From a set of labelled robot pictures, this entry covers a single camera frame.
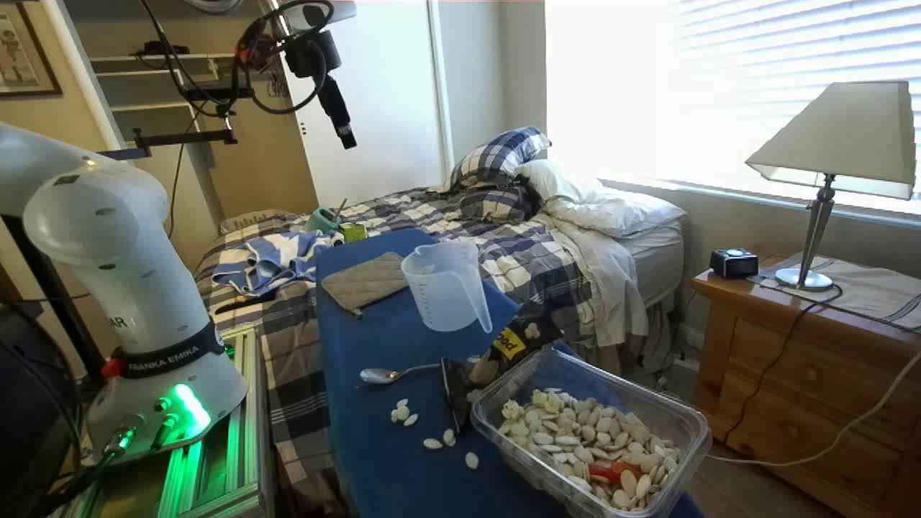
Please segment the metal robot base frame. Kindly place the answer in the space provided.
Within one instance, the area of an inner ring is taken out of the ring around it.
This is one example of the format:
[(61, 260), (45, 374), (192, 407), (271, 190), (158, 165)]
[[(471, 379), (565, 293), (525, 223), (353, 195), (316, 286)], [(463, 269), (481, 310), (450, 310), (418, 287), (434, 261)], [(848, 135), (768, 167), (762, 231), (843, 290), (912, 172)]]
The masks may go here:
[(256, 328), (227, 331), (218, 372), (112, 379), (87, 423), (94, 479), (54, 518), (263, 518), (267, 403)]

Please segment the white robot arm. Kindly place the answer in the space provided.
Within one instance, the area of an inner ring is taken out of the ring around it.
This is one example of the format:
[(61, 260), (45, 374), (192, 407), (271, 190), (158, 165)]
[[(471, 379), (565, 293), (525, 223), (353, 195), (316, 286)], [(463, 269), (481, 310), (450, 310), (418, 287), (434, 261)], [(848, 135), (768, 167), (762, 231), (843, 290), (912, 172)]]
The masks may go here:
[(87, 418), (100, 456), (186, 446), (245, 401), (148, 171), (0, 125), (0, 214), (21, 217), (30, 241), (71, 269), (117, 336)]

